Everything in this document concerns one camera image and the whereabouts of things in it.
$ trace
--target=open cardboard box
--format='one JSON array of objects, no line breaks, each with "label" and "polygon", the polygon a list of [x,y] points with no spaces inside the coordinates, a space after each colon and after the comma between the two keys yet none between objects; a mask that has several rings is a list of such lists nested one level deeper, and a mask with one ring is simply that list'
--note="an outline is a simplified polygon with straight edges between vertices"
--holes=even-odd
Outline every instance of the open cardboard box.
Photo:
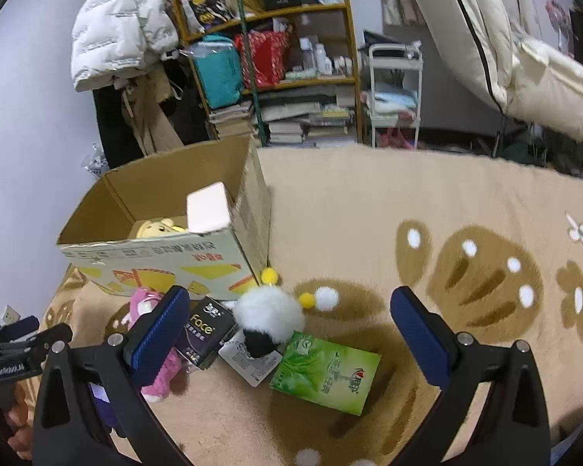
[{"label": "open cardboard box", "polygon": [[[186,196],[222,182],[227,227],[202,234],[131,238],[151,219],[186,227]],[[252,136],[233,136],[150,156],[107,172],[58,238],[60,250],[110,294],[182,285],[192,298],[237,299],[267,265],[271,200]]]}]

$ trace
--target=plush toy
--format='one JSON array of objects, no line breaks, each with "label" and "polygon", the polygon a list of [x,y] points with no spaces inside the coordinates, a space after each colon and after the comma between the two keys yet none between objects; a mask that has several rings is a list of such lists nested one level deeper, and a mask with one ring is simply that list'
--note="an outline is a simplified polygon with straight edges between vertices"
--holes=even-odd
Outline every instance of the plush toy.
[{"label": "plush toy", "polygon": [[144,221],[136,231],[136,238],[151,238],[153,236],[171,235],[181,233],[184,228],[176,226],[173,219],[162,219],[161,221]]},{"label": "plush toy", "polygon": [[[149,291],[148,289],[137,289],[130,300],[130,321],[131,328],[138,318],[143,314],[148,314],[160,302],[162,295],[159,292]],[[169,383],[179,373],[182,368],[182,362],[179,359],[174,348],[166,356],[160,373],[155,378],[154,384],[143,387],[140,392],[149,403],[157,403],[166,398],[170,392]]]},{"label": "plush toy", "polygon": [[276,285],[278,275],[272,268],[262,272],[261,282],[232,307],[246,350],[255,358],[271,353],[286,344],[294,331],[305,328],[303,309],[329,311],[339,302],[339,293],[330,287],[320,287],[315,294],[304,292],[296,299]]}]

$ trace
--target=pink plush toy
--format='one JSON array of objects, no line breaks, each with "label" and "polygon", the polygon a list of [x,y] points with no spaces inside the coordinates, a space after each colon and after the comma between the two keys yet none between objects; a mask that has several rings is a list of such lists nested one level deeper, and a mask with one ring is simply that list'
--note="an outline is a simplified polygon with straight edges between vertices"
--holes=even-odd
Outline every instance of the pink plush toy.
[{"label": "pink plush toy", "polygon": [[[137,289],[130,299],[129,327],[131,328],[141,315],[151,312],[160,302],[160,299],[162,299],[162,295],[159,292],[149,291],[148,289]],[[169,382],[179,373],[181,368],[182,363],[173,348],[166,356],[160,373],[155,378],[154,384],[143,387],[140,391],[147,402],[157,403],[166,398],[171,392]]]}]

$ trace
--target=shelf board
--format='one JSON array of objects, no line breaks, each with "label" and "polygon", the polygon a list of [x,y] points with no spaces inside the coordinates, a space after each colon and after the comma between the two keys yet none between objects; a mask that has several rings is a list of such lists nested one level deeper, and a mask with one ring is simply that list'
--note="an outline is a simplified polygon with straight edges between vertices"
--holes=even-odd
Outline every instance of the shelf board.
[{"label": "shelf board", "polygon": [[[304,14],[307,12],[332,12],[334,10],[345,10],[345,3],[333,3],[331,5],[322,5],[320,3],[315,5],[303,5],[302,7],[287,7],[286,9],[270,10],[268,12],[261,12],[259,14],[246,16],[246,21],[248,23],[253,21],[261,21],[262,19],[269,19],[272,17],[282,17],[286,15],[293,14]],[[216,33],[218,31],[227,30],[228,28],[233,28],[234,26],[240,26],[240,19],[233,19],[223,24],[218,24],[217,26],[212,26],[205,33],[191,33],[188,35],[184,42],[191,43],[195,40],[199,40],[205,35],[211,33]]]},{"label": "shelf board", "polygon": [[[281,89],[293,89],[295,87],[307,87],[308,85],[328,85],[328,84],[341,84],[341,83],[355,83],[354,77],[337,77],[334,79],[302,79],[302,80],[291,80],[290,82],[280,82],[277,85],[271,85],[269,87],[258,87],[258,92],[268,92],[268,91],[280,91]],[[243,89],[242,94],[248,95],[252,91],[250,89]]]}]

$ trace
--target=teal bag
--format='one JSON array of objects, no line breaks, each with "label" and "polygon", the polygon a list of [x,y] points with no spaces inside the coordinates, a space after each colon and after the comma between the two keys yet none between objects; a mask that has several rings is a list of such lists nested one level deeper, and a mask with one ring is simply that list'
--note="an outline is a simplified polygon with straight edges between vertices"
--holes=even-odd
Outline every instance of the teal bag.
[{"label": "teal bag", "polygon": [[233,41],[222,35],[208,35],[190,48],[210,108],[233,105],[243,88],[240,56]]}]

